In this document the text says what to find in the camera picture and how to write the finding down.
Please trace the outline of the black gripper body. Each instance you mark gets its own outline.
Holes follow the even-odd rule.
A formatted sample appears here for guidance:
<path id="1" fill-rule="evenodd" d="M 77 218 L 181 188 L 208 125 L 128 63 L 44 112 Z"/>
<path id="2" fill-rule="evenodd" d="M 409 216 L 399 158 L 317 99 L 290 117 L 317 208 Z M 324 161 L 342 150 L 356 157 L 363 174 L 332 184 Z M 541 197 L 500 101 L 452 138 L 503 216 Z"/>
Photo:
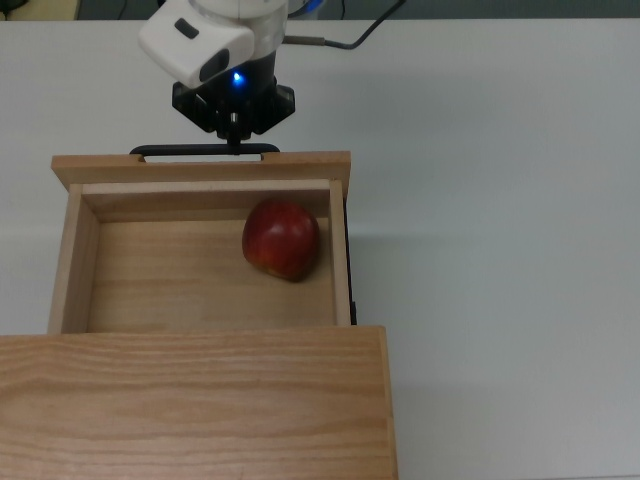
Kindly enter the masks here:
<path id="1" fill-rule="evenodd" d="M 207 133 L 216 133 L 220 113 L 239 113 L 251 136 L 260 135 L 295 112 L 292 88 L 275 77 L 276 54 L 246 61 L 196 88 L 176 82 L 172 106 Z"/>

